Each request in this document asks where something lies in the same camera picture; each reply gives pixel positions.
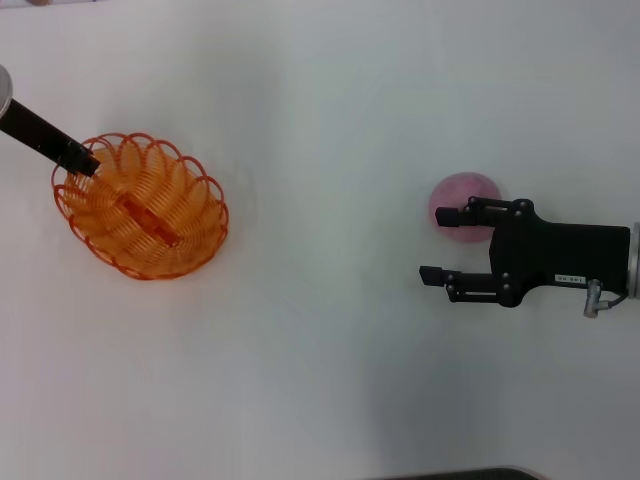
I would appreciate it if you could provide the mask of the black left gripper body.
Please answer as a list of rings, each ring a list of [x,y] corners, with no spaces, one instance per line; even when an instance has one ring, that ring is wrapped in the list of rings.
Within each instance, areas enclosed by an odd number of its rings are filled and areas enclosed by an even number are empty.
[[[73,166],[72,139],[16,100],[1,116],[1,131],[61,166]]]

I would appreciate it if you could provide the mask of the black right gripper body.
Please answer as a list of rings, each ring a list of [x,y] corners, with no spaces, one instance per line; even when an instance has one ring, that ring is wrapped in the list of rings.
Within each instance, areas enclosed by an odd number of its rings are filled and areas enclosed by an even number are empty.
[[[606,292],[630,295],[628,227],[546,221],[523,199],[487,217],[494,228],[489,259],[499,305],[516,307],[538,287],[587,289],[593,280]]]

